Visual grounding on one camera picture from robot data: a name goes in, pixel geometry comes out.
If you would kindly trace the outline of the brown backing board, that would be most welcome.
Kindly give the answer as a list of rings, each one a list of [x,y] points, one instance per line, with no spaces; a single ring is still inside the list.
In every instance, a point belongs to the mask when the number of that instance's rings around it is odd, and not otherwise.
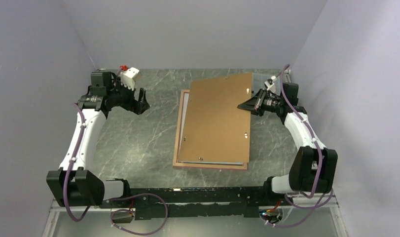
[[[252,73],[191,83],[179,158],[188,162],[249,162]]]

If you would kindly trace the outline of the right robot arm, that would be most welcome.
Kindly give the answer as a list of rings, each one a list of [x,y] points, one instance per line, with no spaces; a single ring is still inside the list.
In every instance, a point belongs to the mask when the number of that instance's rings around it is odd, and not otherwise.
[[[318,138],[312,128],[307,111],[298,105],[299,86],[285,82],[279,95],[268,89],[260,89],[249,100],[239,104],[238,109],[263,116],[275,113],[290,132],[297,154],[287,175],[271,177],[270,186],[262,191],[262,199],[268,205],[280,200],[281,194],[331,192],[338,154]]]

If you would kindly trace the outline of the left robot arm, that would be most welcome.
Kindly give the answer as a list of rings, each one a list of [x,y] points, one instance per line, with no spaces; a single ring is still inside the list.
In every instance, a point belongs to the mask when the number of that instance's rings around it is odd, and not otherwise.
[[[111,200],[119,207],[131,203],[132,194],[124,179],[102,181],[91,169],[98,137],[109,112],[121,107],[137,115],[150,108],[146,90],[136,90],[141,77],[136,68],[91,73],[87,93],[74,104],[77,121],[71,144],[57,170],[49,171],[46,182],[62,206],[100,206]]]

